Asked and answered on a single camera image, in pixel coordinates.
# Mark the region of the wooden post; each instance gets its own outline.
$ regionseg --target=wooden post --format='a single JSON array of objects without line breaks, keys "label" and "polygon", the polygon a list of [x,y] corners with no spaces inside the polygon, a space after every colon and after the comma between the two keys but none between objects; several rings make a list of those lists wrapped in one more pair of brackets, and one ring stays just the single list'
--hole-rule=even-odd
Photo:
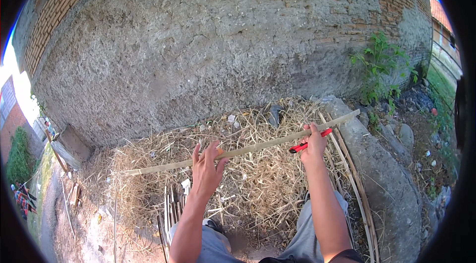
[{"label": "wooden post", "polygon": [[[48,138],[48,141],[51,144],[51,136],[50,136],[50,132],[48,132],[48,129],[45,129],[45,133],[46,133],[46,137]],[[64,173],[68,173],[68,169],[66,169],[66,167],[63,165],[63,162],[61,161],[60,156],[58,155],[58,153],[54,149],[53,149],[53,153],[55,153],[56,159],[58,160],[58,162],[59,162],[61,168],[63,169]]]}]

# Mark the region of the black and white shoe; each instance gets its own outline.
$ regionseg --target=black and white shoe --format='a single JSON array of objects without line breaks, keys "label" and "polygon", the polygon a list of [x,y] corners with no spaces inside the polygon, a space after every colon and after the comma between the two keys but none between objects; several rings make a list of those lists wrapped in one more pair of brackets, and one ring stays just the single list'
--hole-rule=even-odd
[{"label": "black and white shoe", "polygon": [[223,234],[223,231],[220,228],[218,228],[218,225],[212,219],[203,219],[202,225],[207,226],[208,228],[211,228]]}]

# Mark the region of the concrete ledge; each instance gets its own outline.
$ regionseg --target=concrete ledge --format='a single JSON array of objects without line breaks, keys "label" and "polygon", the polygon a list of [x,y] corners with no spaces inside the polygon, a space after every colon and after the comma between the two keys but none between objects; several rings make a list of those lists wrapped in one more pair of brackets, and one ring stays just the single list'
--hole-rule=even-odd
[{"label": "concrete ledge", "polygon": [[[335,117],[351,110],[336,97],[324,99],[326,111]],[[356,118],[340,125],[339,130],[350,156],[361,173],[373,213],[379,241],[380,261],[391,255],[390,261],[414,262],[420,253],[421,243],[421,197],[410,174],[386,151],[379,141]]]}]

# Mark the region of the dry straw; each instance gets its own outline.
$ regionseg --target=dry straw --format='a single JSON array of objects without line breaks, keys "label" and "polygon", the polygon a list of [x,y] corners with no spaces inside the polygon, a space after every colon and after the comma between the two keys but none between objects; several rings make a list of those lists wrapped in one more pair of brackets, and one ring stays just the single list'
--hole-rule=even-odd
[{"label": "dry straw", "polygon": [[[118,224],[131,231],[136,227],[152,227],[151,221],[156,220],[157,212],[163,212],[164,187],[170,188],[172,184],[176,192],[181,192],[180,183],[187,178],[192,180],[189,167],[133,176],[127,176],[124,171],[189,160],[199,142],[203,149],[210,141],[220,140],[219,147],[231,151],[297,133],[303,130],[305,123],[322,124],[319,111],[323,109],[318,101],[290,97],[273,104],[284,108],[278,129],[267,123],[270,104],[226,113],[96,153],[93,161],[98,161],[98,167],[110,174],[110,184],[107,183],[107,189],[102,191],[104,199],[114,204],[117,192]],[[225,229],[246,233],[250,242],[263,244],[277,238],[283,245],[289,242],[307,190],[299,154],[288,152],[289,147],[296,143],[231,158],[225,166],[220,186],[207,205],[205,217],[218,214],[215,220],[223,220]],[[355,210],[355,194],[336,147],[328,144],[326,154],[330,155],[330,158],[325,156],[325,161],[331,171],[331,180],[338,182],[336,187],[342,189],[349,202],[348,220],[352,224],[350,230],[354,245],[361,253],[368,254],[360,212]],[[89,176],[90,172],[98,173],[88,171],[84,175]]]}]

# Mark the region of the orange roof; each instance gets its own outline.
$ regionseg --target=orange roof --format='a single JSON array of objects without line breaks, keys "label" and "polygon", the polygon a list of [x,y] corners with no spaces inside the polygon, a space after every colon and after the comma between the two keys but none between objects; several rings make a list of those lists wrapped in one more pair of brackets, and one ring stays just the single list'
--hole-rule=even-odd
[{"label": "orange roof", "polygon": [[433,16],[437,21],[441,22],[441,24],[447,28],[451,33],[453,33],[453,29],[449,24],[448,17],[446,16],[445,11],[443,10],[443,6],[437,0],[430,0],[431,5],[431,16]]}]

